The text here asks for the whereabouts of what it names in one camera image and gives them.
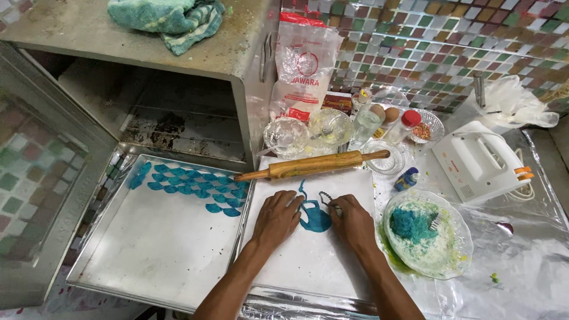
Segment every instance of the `hand mixer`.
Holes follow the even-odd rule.
[[[442,138],[433,152],[463,203],[482,202],[531,182],[504,138],[472,121]]]

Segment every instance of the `aluminum foil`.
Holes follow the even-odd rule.
[[[567,217],[531,140],[519,130],[511,130],[504,138],[513,150],[522,150],[524,165],[535,174],[533,200],[522,202],[502,195],[477,206],[462,204],[430,150],[401,145],[405,169],[415,166],[422,173],[414,188],[446,198],[462,214],[474,243],[471,266],[462,276],[447,281],[427,278],[391,262],[428,319],[569,319]],[[396,178],[374,176],[376,221],[396,194]],[[508,224],[513,232],[505,227]],[[254,287],[240,318],[370,319],[377,318],[375,314],[370,302]]]

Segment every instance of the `plastic bag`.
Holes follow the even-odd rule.
[[[271,119],[308,121],[310,113],[320,110],[343,39],[320,20],[281,13]]]

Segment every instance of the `jar with red lid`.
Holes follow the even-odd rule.
[[[399,119],[384,135],[383,139],[397,145],[411,133],[411,131],[421,123],[421,115],[414,110],[403,113]]]

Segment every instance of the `white cutting board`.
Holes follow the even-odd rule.
[[[268,168],[269,163],[281,161],[278,158],[263,157],[259,170]],[[295,190],[300,195],[298,189],[304,179],[308,200],[318,200],[320,208],[326,213],[328,208],[320,203],[320,191],[330,194],[332,198],[353,194],[362,207],[374,216],[373,181],[369,170],[346,169],[274,181],[259,179],[251,199],[244,244],[251,239],[265,199],[280,190]],[[301,212],[301,219],[308,221],[306,214],[302,210]],[[317,233],[306,230],[299,224],[294,233],[271,255],[254,283],[367,301],[372,297],[363,269],[332,227]]]

